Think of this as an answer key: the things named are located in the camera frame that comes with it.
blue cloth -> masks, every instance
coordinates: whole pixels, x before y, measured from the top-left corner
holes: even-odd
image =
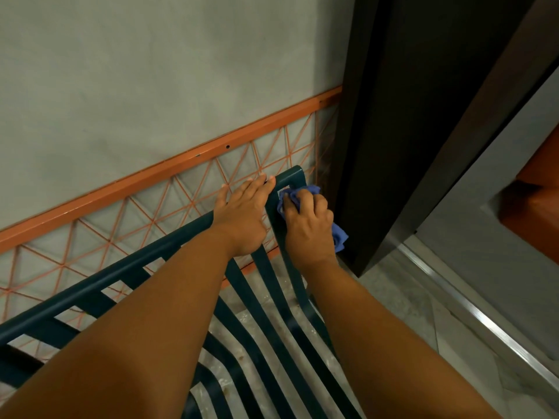
[[[297,193],[302,189],[306,189],[306,190],[310,191],[311,194],[319,194],[320,193],[320,187],[318,187],[316,185],[307,185],[306,187],[301,187],[301,188],[297,188],[297,189],[286,188],[286,189],[281,190],[279,192],[278,213],[281,215],[281,217],[283,219],[285,219],[285,215],[283,214],[283,196],[284,196],[284,194],[287,194],[289,196],[289,198],[291,198],[291,201],[293,202],[293,204],[295,204],[295,207],[297,207],[297,211],[299,211],[300,208],[301,208],[301,202],[300,202],[299,198],[297,198]],[[343,231],[342,228],[340,228],[335,223],[332,224],[332,238],[334,239],[334,250],[335,250],[335,252],[337,253],[339,251],[342,251],[344,249],[344,243],[345,243],[346,239],[348,239],[348,235]]]

chair backrest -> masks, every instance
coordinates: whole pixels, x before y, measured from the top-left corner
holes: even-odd
[[[266,203],[266,212],[300,307],[326,345],[332,349],[332,343],[328,337],[324,322],[309,301],[301,275],[285,252],[286,224],[276,210],[279,202],[278,191],[287,186],[291,188],[303,187],[306,185],[305,175],[303,170],[296,166],[278,175],[276,180],[276,188]],[[168,260],[183,244],[191,240],[198,233],[208,229],[212,224],[212,220],[213,212],[209,212],[37,306],[0,324],[0,381],[15,388],[21,387],[43,365],[41,361],[8,345],[10,341],[21,335],[27,335],[57,349],[62,349],[72,338],[79,334],[79,331],[56,319],[57,315],[76,306],[93,317],[100,317],[115,305],[112,299],[101,292],[102,289],[107,288],[116,281],[124,282],[132,290],[136,289],[150,277],[150,274],[144,269],[145,266],[159,258]],[[359,418],[359,413],[293,317],[264,247],[260,246],[251,256],[273,302],[276,304],[280,316],[332,396],[332,399],[345,417]],[[268,339],[311,417],[326,418],[324,409],[320,406],[303,374],[299,371],[234,260],[228,263],[225,275],[248,312]],[[282,418],[294,418],[295,415],[290,408],[287,398],[278,385],[254,338],[221,298],[218,299],[213,314],[247,351],[279,416]],[[204,349],[226,367],[238,390],[247,415],[250,418],[263,418],[262,411],[235,356],[210,332],[208,332],[204,341]],[[192,386],[199,382],[208,391],[217,416],[220,418],[232,417],[218,380],[206,366],[200,363],[197,365]],[[199,407],[192,394],[188,395],[183,417],[201,417]]]

metal threshold strip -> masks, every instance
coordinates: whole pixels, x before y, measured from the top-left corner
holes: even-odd
[[[494,352],[502,357],[522,378],[540,393],[555,409],[559,406],[559,378],[512,338],[484,312],[477,308],[457,288],[421,260],[408,246],[401,244],[398,250],[419,267],[425,275],[420,283],[441,297],[439,301],[450,308],[460,320],[469,326]]]

orange furniture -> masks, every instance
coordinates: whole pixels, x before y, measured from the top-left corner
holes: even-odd
[[[535,152],[517,178],[528,184],[559,188],[559,125]]]
[[[527,195],[504,201],[503,225],[559,264],[559,125],[517,176],[538,185]]]
[[[499,219],[508,229],[559,264],[559,188],[542,188],[503,206]]]

hand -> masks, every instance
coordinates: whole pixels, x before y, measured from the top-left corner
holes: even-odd
[[[228,187],[217,194],[210,230],[223,235],[230,257],[244,256],[258,249],[266,238],[262,210],[269,194],[276,186],[276,178],[261,174],[249,179],[235,190],[227,203]]]
[[[293,265],[305,275],[314,267],[338,265],[332,238],[334,214],[320,194],[313,196],[303,189],[297,193],[301,211],[285,195],[283,212],[287,223],[286,249]]]

